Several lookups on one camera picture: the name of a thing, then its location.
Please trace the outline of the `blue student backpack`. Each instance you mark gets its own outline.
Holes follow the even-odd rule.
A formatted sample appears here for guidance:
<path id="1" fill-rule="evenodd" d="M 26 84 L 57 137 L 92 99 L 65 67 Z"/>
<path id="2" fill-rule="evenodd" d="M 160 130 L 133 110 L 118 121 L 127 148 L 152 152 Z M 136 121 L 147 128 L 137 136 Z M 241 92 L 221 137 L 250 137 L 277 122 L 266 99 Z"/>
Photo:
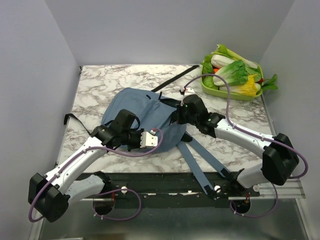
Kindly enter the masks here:
<path id="1" fill-rule="evenodd" d="M 229 183 L 233 180 L 233 175 L 221 162 L 186 132 L 187 124 L 177 123 L 177 106 L 181 104 L 181 101 L 165 97 L 161 92 L 161 89 L 196 68 L 198 66 L 193 65 L 153 90 L 123 89 L 115 95 L 106 108 L 100 125 L 114 120 L 120 110 L 128 110 L 134 113 L 140 120 L 140 122 L 134 122 L 132 127 L 139 127 L 144 132 L 149 132 L 153 128 L 160 129 L 163 133 L 163 140 L 156 152 L 167 152 L 174 147 L 178 147 L 204 193 L 210 198 L 214 198 L 217 191 L 210 184 L 186 144 L 189 143 Z M 207 111 L 207 116 L 193 126 L 201 133 L 215 138 L 217 137 L 215 130 L 224 119 L 225 117 L 219 113 Z"/>

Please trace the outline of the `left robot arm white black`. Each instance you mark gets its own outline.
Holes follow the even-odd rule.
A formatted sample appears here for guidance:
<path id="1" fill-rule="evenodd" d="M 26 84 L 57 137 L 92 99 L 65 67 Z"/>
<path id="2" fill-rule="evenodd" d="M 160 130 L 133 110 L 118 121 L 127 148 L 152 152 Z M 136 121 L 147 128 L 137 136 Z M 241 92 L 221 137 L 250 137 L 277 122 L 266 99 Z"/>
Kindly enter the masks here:
<path id="1" fill-rule="evenodd" d="M 97 126 L 80 149 L 62 164 L 44 175 L 35 173 L 28 187 L 29 221 L 55 222 L 70 205 L 90 196 L 110 196 L 114 200 L 122 189 L 113 186 L 111 178 L 102 171 L 82 180 L 78 177 L 106 153 L 130 156 L 128 152 L 117 150 L 122 145 L 139 149 L 144 130 L 133 127 L 134 122 L 140 122 L 134 113 L 120 110 L 115 119 Z"/>

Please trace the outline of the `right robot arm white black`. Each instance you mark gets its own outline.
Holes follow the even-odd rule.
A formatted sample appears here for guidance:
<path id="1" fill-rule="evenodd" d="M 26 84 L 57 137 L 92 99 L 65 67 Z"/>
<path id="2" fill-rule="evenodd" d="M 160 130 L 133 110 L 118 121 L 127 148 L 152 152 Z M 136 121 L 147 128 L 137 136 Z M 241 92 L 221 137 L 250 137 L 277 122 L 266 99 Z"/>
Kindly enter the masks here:
<path id="1" fill-rule="evenodd" d="M 196 94 L 185 96 L 176 105 L 172 119 L 180 125 L 192 125 L 204 135 L 237 145 L 260 159 L 259 164 L 240 170 L 232 178 L 230 191 L 236 196 L 254 185 L 284 185 L 300 162 L 285 134 L 273 136 L 237 125 L 223 114 L 208 111 Z"/>

